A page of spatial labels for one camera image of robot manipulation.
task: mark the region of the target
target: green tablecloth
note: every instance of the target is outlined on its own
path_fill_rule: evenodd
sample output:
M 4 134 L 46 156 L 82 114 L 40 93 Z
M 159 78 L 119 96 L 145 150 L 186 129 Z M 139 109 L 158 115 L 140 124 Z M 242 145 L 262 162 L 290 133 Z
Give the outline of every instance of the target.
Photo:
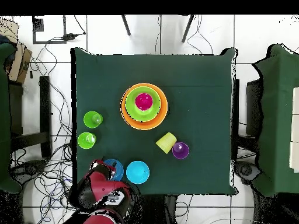
M 263 79 L 263 124 L 258 140 L 262 173 L 253 181 L 264 196 L 299 193 L 299 173 L 290 168 L 293 89 L 299 87 L 299 56 L 271 45 L 255 64 Z
M 90 55 L 75 49 L 77 136 L 90 131 L 97 137 L 92 149 L 77 147 L 78 180 L 93 159 L 118 159 L 126 167 L 142 160 L 149 179 L 138 185 L 142 194 L 234 194 L 230 186 L 230 112 L 234 49 L 220 56 Z M 120 100 L 132 85 L 148 82 L 168 99 L 161 125 L 140 131 L 120 114 Z M 95 129 L 84 125 L 87 111 L 103 116 Z M 155 144 L 171 132 L 188 144 L 190 153 L 177 160 Z

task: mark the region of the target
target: light blue cup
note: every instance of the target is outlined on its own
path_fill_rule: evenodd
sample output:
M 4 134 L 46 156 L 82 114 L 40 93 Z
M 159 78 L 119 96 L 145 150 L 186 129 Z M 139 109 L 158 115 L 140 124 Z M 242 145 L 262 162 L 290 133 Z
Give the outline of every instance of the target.
M 150 176 L 150 169 L 141 161 L 131 162 L 126 171 L 128 180 L 134 184 L 142 184 L 147 181 Z

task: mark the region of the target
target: cardboard box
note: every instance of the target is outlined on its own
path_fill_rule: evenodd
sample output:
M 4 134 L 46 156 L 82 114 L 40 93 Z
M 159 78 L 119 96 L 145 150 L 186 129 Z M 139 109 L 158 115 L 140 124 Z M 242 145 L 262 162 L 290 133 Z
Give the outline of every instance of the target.
M 22 63 L 21 63 L 20 70 L 18 73 L 18 78 L 16 80 L 19 83 L 24 83 L 24 81 L 26 79 L 27 71 L 30 66 L 31 55 L 32 55 L 32 52 L 30 50 L 28 50 L 27 48 L 25 48 Z
M 9 71 L 9 79 L 24 83 L 32 52 L 18 40 L 19 25 L 11 20 L 0 18 L 0 34 L 6 36 L 12 43 L 16 44 L 15 60 Z
M 25 51 L 25 45 L 21 44 L 18 40 L 19 25 L 11 20 L 0 18 L 0 34 L 6 36 L 11 42 L 16 45 L 15 60 L 12 63 L 9 71 L 9 79 L 16 81 L 20 71 L 20 65 L 22 63 L 23 54 Z

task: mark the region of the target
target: lime green cup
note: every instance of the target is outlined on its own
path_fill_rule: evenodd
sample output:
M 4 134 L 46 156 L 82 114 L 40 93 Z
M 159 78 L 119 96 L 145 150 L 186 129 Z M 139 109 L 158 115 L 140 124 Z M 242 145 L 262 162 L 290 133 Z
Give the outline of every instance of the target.
M 156 141 L 156 144 L 167 154 L 174 144 L 176 143 L 176 137 L 170 132 L 166 133 L 162 138 Z
M 84 115 L 83 122 L 89 128 L 96 128 L 103 122 L 103 116 L 96 111 L 89 111 Z
M 95 134 L 90 132 L 83 132 L 78 137 L 78 143 L 82 149 L 92 148 L 95 142 L 96 142 L 96 136 Z

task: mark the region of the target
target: floor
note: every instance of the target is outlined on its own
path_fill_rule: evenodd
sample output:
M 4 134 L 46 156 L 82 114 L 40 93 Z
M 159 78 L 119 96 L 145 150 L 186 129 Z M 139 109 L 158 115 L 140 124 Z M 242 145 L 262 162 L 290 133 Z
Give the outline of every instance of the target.
M 51 83 L 64 95 L 68 107 L 71 107 L 71 47 L 81 47 L 93 54 L 159 54 L 160 42 L 158 15 L 127 15 L 128 26 L 131 36 L 128 36 L 121 16 L 76 16 L 86 35 L 78 36 L 67 44 L 49 44 L 48 50 L 57 58 L 57 65 L 51 71 Z M 31 16 L 4 16 L 19 25 L 18 38 L 25 43 L 27 48 L 33 52 L 36 58 L 44 44 L 33 44 L 32 39 L 32 17 Z M 44 32 L 36 33 L 37 41 L 47 41 L 53 37 L 63 35 L 62 16 L 41 16 L 44 19 Z M 189 43 L 182 43 L 182 37 L 186 28 L 188 16 L 163 15 L 162 16 L 162 54 L 211 54 L 219 55 L 223 49 L 235 47 L 238 50 L 236 73 L 240 79 L 239 95 L 239 117 L 240 122 L 246 124 L 246 83 L 259 78 L 251 63 L 261 60 L 266 56 L 267 48 L 274 43 L 283 43 L 295 51 L 299 47 L 298 15 L 197 15 L 192 22 L 187 39 L 195 34 L 198 22 L 199 32 L 190 38 Z M 81 28 L 74 16 L 66 16 L 66 32 L 79 34 Z M 49 71 L 55 65 L 55 57 L 45 49 L 39 56 L 46 69 Z M 41 72 L 45 68 L 38 63 Z M 23 95 L 23 132 L 24 134 L 39 131 L 39 76 L 35 71 L 36 64 L 32 64 L 33 78 L 26 77 Z M 55 91 L 51 90 L 51 101 L 62 106 L 63 99 Z M 52 134 L 53 150 L 70 137 L 67 132 L 61 130 L 59 136 L 56 134 L 60 128 L 59 111 L 52 107 Z M 62 110 L 62 121 L 68 124 L 68 111 Z M 245 134 L 246 126 L 240 124 L 239 131 Z M 27 154 L 20 161 L 40 158 L 39 145 L 26 149 Z M 22 150 L 16 152 L 18 158 Z M 239 156 L 247 154 L 244 150 L 239 151 Z M 61 159 L 62 151 L 59 150 L 52 158 L 52 163 Z M 65 173 L 71 176 L 71 168 L 63 165 Z M 51 185 L 53 180 L 33 180 L 25 188 L 23 198 L 23 213 L 26 222 L 37 224 L 42 217 L 41 224 L 61 224 L 72 214 L 72 209 L 67 210 L 61 206 L 59 201 L 54 201 L 51 210 L 45 218 L 48 207 L 48 198 L 45 190 L 62 195 L 60 188 Z M 178 224 L 251 224 L 253 218 L 253 196 L 248 186 L 241 183 L 240 179 L 234 177 L 234 186 L 238 194 L 226 195 L 180 195 L 177 204 Z

